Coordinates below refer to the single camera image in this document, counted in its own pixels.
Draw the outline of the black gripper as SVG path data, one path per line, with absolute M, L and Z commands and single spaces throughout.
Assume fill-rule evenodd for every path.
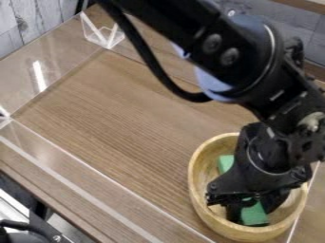
M 226 206 L 226 219 L 241 222 L 242 207 L 260 201 L 268 214 L 288 200 L 293 189 L 312 178 L 310 165 L 292 166 L 288 146 L 269 137 L 261 122 L 239 131 L 231 169 L 207 184 L 206 203 Z

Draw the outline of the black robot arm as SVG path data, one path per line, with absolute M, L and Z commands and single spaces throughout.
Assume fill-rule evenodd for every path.
M 253 15 L 227 16 L 213 0 L 95 0 L 119 24 L 162 85 L 194 103 L 235 103 L 257 117 L 239 131 L 234 164 L 207 185 L 206 202 L 243 223 L 243 210 L 276 211 L 325 161 L 325 89 L 308 75 L 304 43 Z M 134 21 L 194 64 L 199 91 L 169 78 Z

